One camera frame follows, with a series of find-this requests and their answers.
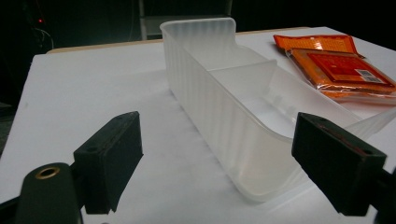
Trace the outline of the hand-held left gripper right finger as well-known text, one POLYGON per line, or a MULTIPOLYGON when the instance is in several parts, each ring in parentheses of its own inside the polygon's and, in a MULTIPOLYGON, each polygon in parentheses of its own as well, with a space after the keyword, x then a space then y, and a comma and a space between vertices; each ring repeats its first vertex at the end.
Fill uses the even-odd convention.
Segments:
POLYGON ((379 213, 388 211, 387 155, 356 135, 301 112, 291 155, 337 212, 364 216, 370 206, 379 213))

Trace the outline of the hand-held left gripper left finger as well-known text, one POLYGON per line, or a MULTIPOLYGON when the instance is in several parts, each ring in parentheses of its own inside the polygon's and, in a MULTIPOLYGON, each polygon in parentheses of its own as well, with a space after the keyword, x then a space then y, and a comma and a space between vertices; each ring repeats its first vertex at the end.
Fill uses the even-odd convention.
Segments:
POLYGON ((74 152, 77 173, 83 177, 83 204, 87 214, 117 210, 142 157, 137 111, 111 119, 74 152))

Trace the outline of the orange packet with red label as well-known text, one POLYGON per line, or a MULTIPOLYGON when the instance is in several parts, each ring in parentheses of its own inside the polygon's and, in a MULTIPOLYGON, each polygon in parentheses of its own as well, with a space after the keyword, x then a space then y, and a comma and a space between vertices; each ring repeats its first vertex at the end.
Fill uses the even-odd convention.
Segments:
POLYGON ((287 56, 313 88, 334 100, 396 101, 396 81, 356 54, 290 49, 287 56))

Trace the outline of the translucent white plastic storage bin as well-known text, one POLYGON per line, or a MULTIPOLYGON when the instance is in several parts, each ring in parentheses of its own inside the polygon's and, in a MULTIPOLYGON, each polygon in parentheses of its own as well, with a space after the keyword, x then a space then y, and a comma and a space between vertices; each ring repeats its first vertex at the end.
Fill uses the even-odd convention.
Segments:
POLYGON ((267 202, 308 178, 291 155, 297 115, 318 115, 366 140, 396 108, 360 117, 235 41, 231 18, 162 24, 172 93, 238 190, 267 202))

